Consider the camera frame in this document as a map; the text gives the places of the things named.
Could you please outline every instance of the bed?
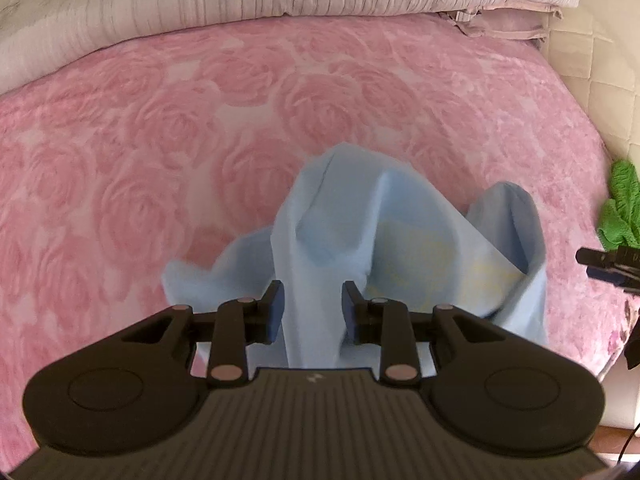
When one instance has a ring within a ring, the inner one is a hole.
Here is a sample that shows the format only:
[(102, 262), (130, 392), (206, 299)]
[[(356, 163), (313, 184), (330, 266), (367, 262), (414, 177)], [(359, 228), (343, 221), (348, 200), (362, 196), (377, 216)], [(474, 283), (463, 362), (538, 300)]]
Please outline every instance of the bed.
[[(584, 24), (582, 9), (550, 28)], [(622, 144), (606, 149), (563, 52), (554, 32), (541, 53), (426, 14), (286, 16), (131, 39), (5, 93), (0, 469), (35, 445), (20, 409), (33, 373), (165, 308), (169, 260), (210, 266), (342, 141), (411, 164), (463, 212), (500, 180), (528, 190), (547, 244), (550, 346), (602, 377), (637, 307), (587, 280), (574, 254), (598, 246)], [(615, 132), (604, 139), (626, 135)]]

